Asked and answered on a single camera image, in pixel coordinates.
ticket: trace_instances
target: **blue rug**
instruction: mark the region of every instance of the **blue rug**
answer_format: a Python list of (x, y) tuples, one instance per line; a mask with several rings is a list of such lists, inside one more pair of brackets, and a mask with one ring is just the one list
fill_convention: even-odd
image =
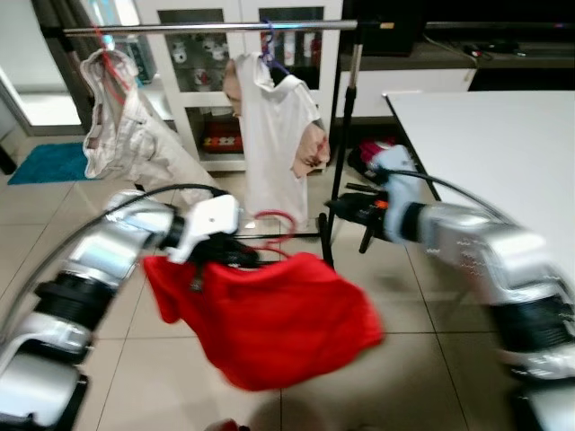
[(39, 145), (26, 157), (8, 184), (87, 181), (81, 143)]

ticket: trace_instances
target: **white drawer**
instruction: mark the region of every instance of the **white drawer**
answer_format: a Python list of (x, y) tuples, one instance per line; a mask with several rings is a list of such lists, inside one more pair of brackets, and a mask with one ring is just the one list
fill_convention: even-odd
[[(376, 70), (359, 72), (358, 97), (352, 117), (391, 117), (386, 94), (407, 92), (466, 92), (474, 69)], [(336, 117), (343, 117), (349, 72), (342, 72)]]

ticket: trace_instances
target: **red cloth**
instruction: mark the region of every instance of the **red cloth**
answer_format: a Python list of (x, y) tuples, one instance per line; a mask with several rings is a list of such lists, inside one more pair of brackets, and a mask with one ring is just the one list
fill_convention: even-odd
[(255, 271), (208, 263), (202, 292), (191, 264), (143, 259), (162, 319), (184, 319), (208, 360), (248, 391), (286, 388), (334, 371), (383, 330), (361, 289), (322, 260), (298, 253)]

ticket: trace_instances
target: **white cabinet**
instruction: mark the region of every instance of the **white cabinet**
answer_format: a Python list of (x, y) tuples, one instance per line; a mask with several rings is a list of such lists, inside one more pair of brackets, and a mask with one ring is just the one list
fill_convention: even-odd
[[(337, 20), (342, 0), (136, 0), (143, 24)], [(210, 171), (245, 169), (241, 125), (222, 91), (229, 58), (261, 50), (258, 32), (149, 35), (173, 121), (186, 149)], [(327, 131), (339, 44), (338, 31), (276, 33), (276, 59), (306, 81)], [(294, 56), (286, 61), (286, 55)], [(278, 70), (272, 70), (276, 80)]]
[[(474, 69), (377, 70), (359, 72), (358, 95), (352, 117), (392, 117), (387, 94), (410, 92), (466, 92)], [(336, 117), (343, 117), (349, 72), (342, 72)]]

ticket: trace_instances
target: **clothing rack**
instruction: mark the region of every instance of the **clothing rack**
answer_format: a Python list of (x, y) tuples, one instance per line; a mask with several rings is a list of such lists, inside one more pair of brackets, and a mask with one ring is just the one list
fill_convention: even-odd
[[(340, 193), (341, 174), (345, 160), (345, 149), (349, 141), (349, 125), (351, 113), (357, 95), (357, 82), (361, 53), (363, 49), (363, 33), (365, 29), (391, 30), (393, 22), (375, 22), (360, 20), (324, 20), (324, 21), (290, 21), (273, 22), (274, 31), (323, 31), (339, 30), (354, 31), (355, 39), (351, 56), (351, 70), (349, 73), (348, 89), (345, 93), (343, 108), (342, 139), (337, 149), (335, 174), (332, 185), (332, 199), (336, 199)], [(77, 29), (42, 29), (50, 33), (52, 37), (60, 39), (62, 46), (71, 49), (68, 38), (96, 37), (96, 31), (100, 34), (127, 35), (127, 34), (183, 34), (183, 33), (214, 33), (214, 32), (245, 32), (245, 31), (269, 31), (270, 24), (267, 22), (207, 22), (207, 23), (178, 23), (178, 24), (144, 24), (133, 26), (105, 26), (96, 28)], [(320, 213), (317, 217), (317, 233), (296, 233), (296, 238), (320, 238), (322, 243), (323, 259), (333, 267), (332, 256), (332, 231), (335, 214), (330, 208), (329, 215)], [(239, 239), (269, 239), (277, 238), (277, 234), (240, 235)]]

